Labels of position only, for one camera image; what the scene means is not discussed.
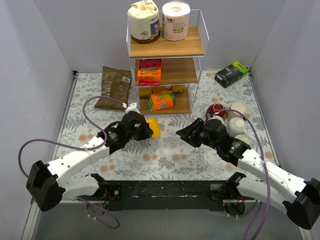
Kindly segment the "yellow mug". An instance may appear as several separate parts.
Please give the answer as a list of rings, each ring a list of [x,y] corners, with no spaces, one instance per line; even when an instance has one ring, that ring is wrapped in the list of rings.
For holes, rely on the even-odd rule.
[[[152,138],[157,138],[161,136],[161,130],[159,126],[159,122],[157,118],[149,118],[146,120],[148,123],[149,128],[153,131],[151,135]]]

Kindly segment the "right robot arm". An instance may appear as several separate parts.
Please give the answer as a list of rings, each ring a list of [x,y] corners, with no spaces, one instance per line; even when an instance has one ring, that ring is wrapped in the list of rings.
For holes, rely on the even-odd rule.
[[[237,181],[227,183],[226,192],[230,198],[244,196],[268,203],[306,230],[311,230],[320,217],[319,180],[306,180],[262,160],[262,155],[248,144],[230,136],[220,120],[197,118],[176,134],[194,148],[205,145],[216,150],[222,160],[261,180],[257,182],[241,176]]]

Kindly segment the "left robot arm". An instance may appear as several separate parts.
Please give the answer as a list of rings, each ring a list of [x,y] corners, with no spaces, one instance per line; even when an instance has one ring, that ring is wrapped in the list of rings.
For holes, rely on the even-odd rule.
[[[122,120],[110,123],[80,150],[48,163],[35,162],[26,189],[42,212],[53,209],[63,199],[92,196],[101,200],[107,191],[98,180],[92,176],[79,180],[72,180],[72,177],[88,165],[123,149],[128,142],[146,140],[153,133],[143,115],[130,111]]]

